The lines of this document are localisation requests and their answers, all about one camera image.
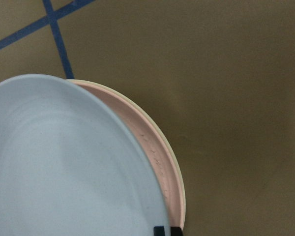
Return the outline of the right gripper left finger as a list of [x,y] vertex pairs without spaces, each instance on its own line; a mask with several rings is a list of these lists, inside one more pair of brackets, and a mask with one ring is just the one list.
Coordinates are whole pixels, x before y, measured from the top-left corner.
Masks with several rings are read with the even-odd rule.
[[165,236],[165,228],[164,228],[164,226],[155,226],[153,228],[153,235],[154,236]]

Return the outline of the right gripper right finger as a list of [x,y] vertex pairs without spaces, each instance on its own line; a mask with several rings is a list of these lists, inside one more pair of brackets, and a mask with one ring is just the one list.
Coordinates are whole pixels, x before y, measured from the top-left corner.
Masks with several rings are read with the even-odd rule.
[[179,226],[170,227],[171,236],[182,236],[182,229]]

